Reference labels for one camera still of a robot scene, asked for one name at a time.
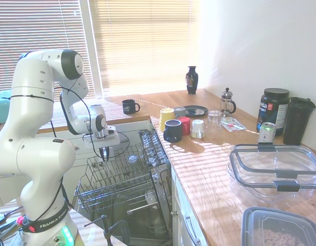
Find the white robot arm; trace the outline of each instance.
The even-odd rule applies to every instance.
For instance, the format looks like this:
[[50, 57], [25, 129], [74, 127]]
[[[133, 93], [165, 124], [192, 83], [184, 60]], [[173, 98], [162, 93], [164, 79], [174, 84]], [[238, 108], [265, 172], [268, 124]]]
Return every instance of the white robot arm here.
[[53, 77], [61, 87], [60, 102], [64, 111], [69, 131], [74, 134], [93, 133], [85, 136], [87, 149], [103, 148], [120, 143], [114, 127], [108, 126], [102, 105], [90, 106], [90, 115], [78, 116], [73, 105], [84, 99], [89, 91], [83, 74], [83, 60], [73, 50], [42, 50], [25, 54], [24, 57], [36, 57], [45, 60], [52, 68]]
[[73, 104], [88, 92], [78, 53], [45, 50], [22, 55], [13, 75], [9, 115], [0, 132], [0, 175], [25, 174], [32, 179], [20, 195], [26, 216], [20, 242], [13, 245], [73, 245], [77, 235], [60, 189], [61, 178], [75, 161], [74, 147], [67, 140], [35, 137], [52, 118], [54, 81], [65, 88], [60, 100], [73, 134], [95, 134], [88, 137], [93, 139], [88, 141], [91, 148], [120, 143], [115, 129], [106, 125], [102, 106], [91, 107], [91, 116], [74, 112]]

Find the dishwasher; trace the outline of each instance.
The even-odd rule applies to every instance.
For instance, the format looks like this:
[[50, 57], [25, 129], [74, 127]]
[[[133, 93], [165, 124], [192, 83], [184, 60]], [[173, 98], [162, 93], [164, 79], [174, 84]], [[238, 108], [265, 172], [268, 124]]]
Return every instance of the dishwasher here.
[[[105, 215], [109, 226], [126, 221], [128, 245], [172, 245], [171, 165], [155, 130], [138, 134], [139, 144], [114, 150], [109, 161], [87, 160], [75, 209], [90, 221]], [[122, 241], [122, 230], [112, 235]]]

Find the glass tumbler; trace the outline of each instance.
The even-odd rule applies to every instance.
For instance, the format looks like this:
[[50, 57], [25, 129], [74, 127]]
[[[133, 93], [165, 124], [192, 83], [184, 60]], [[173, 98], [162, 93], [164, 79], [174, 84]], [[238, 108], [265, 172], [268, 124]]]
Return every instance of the glass tumbler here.
[[208, 113], [208, 121], [206, 124], [207, 137], [219, 137], [221, 132], [222, 112], [219, 110], [211, 110]]

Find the green light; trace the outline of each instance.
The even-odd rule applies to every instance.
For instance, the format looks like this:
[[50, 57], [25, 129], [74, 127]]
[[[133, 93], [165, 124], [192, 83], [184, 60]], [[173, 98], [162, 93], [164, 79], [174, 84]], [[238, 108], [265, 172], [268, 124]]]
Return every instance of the green light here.
[[66, 246], [73, 246], [74, 245], [74, 238], [72, 237], [68, 227], [63, 227], [62, 232], [65, 237], [65, 241], [67, 242]]

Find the french press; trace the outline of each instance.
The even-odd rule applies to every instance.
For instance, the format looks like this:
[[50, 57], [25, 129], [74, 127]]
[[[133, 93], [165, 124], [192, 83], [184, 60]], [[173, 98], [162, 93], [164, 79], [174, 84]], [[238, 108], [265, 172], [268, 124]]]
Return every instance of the french press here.
[[223, 113], [223, 117], [233, 114], [236, 111], [236, 104], [232, 101], [231, 96], [233, 96], [233, 93], [229, 91], [229, 88], [226, 88], [226, 90], [221, 94], [220, 111]]

